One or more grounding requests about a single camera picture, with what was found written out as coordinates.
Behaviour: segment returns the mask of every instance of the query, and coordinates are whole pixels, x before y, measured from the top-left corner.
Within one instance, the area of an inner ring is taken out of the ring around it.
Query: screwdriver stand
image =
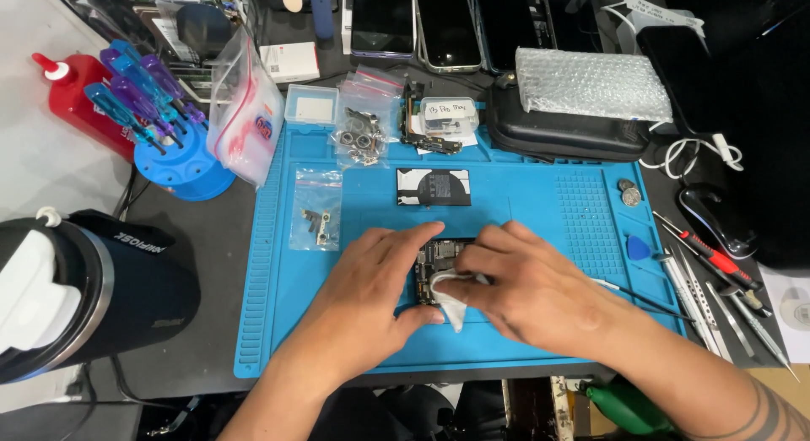
[[[208,132],[199,123],[177,117],[186,129],[175,126],[175,135],[183,147],[165,139],[165,155],[149,143],[135,146],[135,166],[147,180],[183,200],[196,202],[217,197],[228,189],[236,174],[222,167],[206,149]]]

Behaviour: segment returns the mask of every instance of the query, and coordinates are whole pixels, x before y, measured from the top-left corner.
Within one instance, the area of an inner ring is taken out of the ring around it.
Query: left hand
[[[331,393],[399,351],[419,327],[444,322],[432,306],[394,317],[420,247],[444,228],[430,222],[403,231],[369,229],[350,243],[270,365],[304,368]]]

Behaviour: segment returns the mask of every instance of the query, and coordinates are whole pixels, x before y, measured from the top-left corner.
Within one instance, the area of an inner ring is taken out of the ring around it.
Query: forearm
[[[306,441],[334,389],[302,361],[280,349],[217,441]]]
[[[637,333],[628,335],[633,343],[606,365],[635,384],[690,438],[810,438],[810,422],[750,375],[649,316],[635,321]]]

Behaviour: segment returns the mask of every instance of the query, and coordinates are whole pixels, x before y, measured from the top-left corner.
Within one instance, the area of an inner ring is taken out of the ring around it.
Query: black workbench
[[[268,37],[272,43],[310,41],[313,39],[313,31],[308,19],[309,16],[306,15],[275,14]],[[335,23],[336,29],[339,28],[339,13],[335,14]],[[381,68],[397,63],[344,56],[341,53],[339,35],[336,36],[333,46],[319,47],[318,57],[322,77],[354,70],[359,63]],[[460,95],[483,100],[482,92],[471,89],[464,82],[431,76],[407,66],[393,72],[406,73],[412,80],[430,84],[431,95]],[[464,78],[475,84],[491,83],[491,78],[481,73]],[[340,77],[328,79],[314,85],[333,87],[339,79]],[[674,137],[656,138],[657,145],[651,146],[645,160],[652,162],[655,152],[659,154],[660,159],[663,148],[673,139]],[[724,184],[724,167],[720,164],[719,158],[710,152],[702,152],[700,156],[688,179]],[[676,224],[685,226],[687,223],[675,206],[674,200],[679,183],[669,179],[659,170],[643,169],[643,178],[651,206]],[[144,179],[138,178],[135,191],[143,184]],[[185,331],[162,344],[154,344],[120,355],[127,383],[139,398],[244,391],[253,386],[255,379],[238,379],[233,375],[232,369],[254,202],[254,187],[238,178],[220,196],[199,203],[183,202],[161,188],[151,185],[130,208],[128,221],[159,227],[177,238],[177,245],[167,249],[164,257],[196,273],[203,293],[199,311]],[[659,234],[666,243],[674,245],[674,241],[665,230],[659,229]],[[692,264],[699,281],[713,281],[716,283],[715,287],[722,287],[719,281],[715,281],[714,277],[704,271],[697,262]],[[759,278],[759,271],[752,260],[746,260],[740,266],[749,275]],[[769,303],[764,291],[759,297],[765,303]],[[720,314],[719,309],[714,306],[714,301],[710,300],[709,303],[713,306],[713,312]],[[718,324],[734,363],[743,368],[778,366],[736,310],[731,309],[731,312],[734,313],[756,352],[755,359],[750,359],[744,353],[724,316],[717,315]],[[775,320],[764,319],[762,323],[775,340],[782,344]],[[690,331],[690,335],[693,340],[697,340],[694,332]],[[611,371],[597,363],[583,363],[463,371],[379,373],[361,376],[349,384],[383,386],[406,383],[458,383],[472,379],[543,375],[574,377],[605,373]],[[92,365],[92,382],[100,401],[122,399],[116,390],[109,360],[102,359]],[[100,421],[100,417],[103,417],[101,413],[93,416],[91,423],[98,422],[105,425],[106,422]]]

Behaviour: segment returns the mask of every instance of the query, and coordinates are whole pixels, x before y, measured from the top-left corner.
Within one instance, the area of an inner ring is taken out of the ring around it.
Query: coin
[[[621,201],[628,207],[635,207],[642,201],[642,193],[638,192],[638,188],[627,188],[621,193]]]
[[[622,191],[626,191],[628,188],[635,188],[636,184],[632,181],[628,180],[627,178],[622,178],[619,180],[619,189]]]

